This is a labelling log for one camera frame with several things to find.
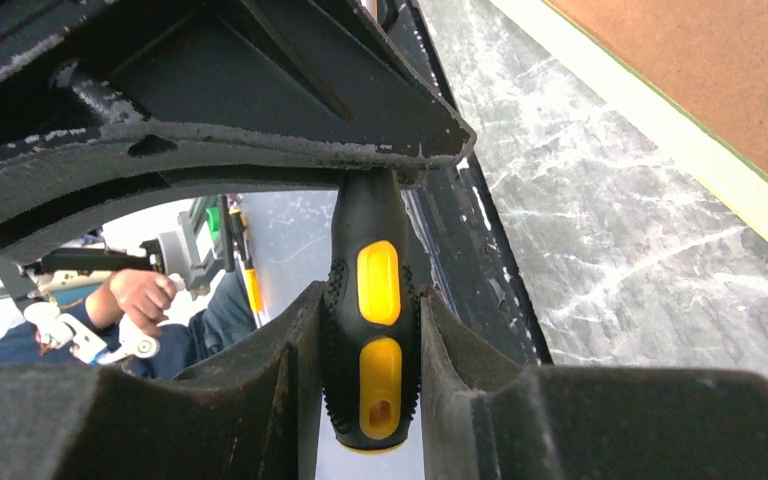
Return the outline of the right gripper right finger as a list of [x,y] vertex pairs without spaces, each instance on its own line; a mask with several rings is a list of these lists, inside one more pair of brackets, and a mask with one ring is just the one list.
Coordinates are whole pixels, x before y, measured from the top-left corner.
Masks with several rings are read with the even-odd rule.
[[522,366],[422,297],[429,479],[768,479],[768,380]]

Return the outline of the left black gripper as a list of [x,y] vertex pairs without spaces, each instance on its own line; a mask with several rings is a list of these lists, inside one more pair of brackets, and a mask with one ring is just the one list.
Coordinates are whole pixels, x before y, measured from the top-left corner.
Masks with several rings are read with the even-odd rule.
[[408,178],[474,131],[357,1],[0,1],[0,257],[251,186]]

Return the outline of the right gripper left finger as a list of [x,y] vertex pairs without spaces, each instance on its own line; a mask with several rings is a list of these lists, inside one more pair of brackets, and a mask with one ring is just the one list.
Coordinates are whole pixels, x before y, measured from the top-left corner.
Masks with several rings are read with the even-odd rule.
[[0,367],[0,479],[311,479],[324,283],[170,381]]

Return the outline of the black yellow screwdriver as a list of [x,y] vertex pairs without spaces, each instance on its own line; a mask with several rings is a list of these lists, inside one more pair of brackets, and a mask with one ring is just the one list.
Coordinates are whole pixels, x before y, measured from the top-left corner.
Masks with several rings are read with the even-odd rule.
[[417,407],[420,307],[407,227],[393,171],[345,175],[332,219],[319,353],[336,438],[358,452],[404,443]]

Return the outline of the green wooden photo frame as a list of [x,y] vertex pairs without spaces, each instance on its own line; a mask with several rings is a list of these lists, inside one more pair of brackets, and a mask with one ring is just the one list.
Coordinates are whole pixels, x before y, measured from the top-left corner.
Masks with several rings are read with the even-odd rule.
[[498,8],[768,242],[768,1]]

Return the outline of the operator hand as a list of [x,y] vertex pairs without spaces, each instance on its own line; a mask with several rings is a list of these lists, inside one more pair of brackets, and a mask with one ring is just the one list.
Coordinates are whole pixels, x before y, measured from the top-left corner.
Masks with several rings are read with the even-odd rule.
[[159,337],[159,324],[178,293],[177,286],[161,273],[127,269],[113,275],[109,289],[120,310],[144,334]]

